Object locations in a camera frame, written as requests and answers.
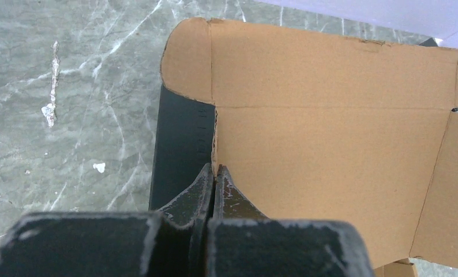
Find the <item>marble surface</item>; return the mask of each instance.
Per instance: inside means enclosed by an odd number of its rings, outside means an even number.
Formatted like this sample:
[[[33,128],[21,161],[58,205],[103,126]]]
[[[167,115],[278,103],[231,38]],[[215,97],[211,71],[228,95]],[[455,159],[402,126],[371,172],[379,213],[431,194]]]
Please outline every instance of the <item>marble surface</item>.
[[[170,31],[233,18],[364,39],[423,36],[250,0],[0,0],[0,239],[32,211],[147,210]],[[41,108],[59,42],[57,120]],[[93,168],[105,163],[104,172]],[[420,276],[458,270],[419,261]]]

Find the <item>gray marble floor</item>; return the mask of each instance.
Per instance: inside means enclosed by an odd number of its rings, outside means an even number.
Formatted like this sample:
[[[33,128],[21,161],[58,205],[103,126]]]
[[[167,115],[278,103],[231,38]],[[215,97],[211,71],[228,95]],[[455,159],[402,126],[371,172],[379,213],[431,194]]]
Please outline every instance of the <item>gray marble floor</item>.
[[[148,208],[159,61],[184,18],[234,18],[364,39],[426,37],[250,0],[0,0],[0,239],[31,211]],[[59,42],[57,120],[41,108]],[[93,168],[105,163],[104,171]],[[419,261],[421,276],[458,270]]]

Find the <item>black metal tool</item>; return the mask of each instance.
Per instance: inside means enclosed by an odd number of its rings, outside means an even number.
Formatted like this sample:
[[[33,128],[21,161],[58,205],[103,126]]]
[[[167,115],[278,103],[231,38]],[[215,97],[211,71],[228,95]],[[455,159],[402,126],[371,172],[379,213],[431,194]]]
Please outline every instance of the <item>black metal tool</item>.
[[[144,213],[36,213],[10,229],[0,277],[374,276],[348,223],[271,220],[206,164]]]

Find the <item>open cardboard box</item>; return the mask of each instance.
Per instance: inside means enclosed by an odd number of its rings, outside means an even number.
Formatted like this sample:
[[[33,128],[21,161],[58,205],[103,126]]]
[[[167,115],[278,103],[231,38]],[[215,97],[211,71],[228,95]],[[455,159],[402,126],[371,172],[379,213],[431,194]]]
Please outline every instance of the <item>open cardboard box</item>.
[[[161,73],[268,217],[352,223],[377,276],[458,268],[458,50],[190,18]]]

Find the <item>white fragment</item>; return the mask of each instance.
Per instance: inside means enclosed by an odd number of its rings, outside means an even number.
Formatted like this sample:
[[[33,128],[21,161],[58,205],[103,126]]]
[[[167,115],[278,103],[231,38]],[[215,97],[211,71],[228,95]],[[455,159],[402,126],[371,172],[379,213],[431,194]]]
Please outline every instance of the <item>white fragment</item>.
[[[59,43],[57,41],[52,45],[52,80],[51,80],[51,103],[42,107],[42,114],[47,120],[49,128],[54,126],[55,110],[56,110],[56,88],[58,87],[58,76],[59,76],[59,58],[58,58]]]
[[[105,163],[94,163],[93,168],[98,170],[98,172],[103,173],[105,171]]]

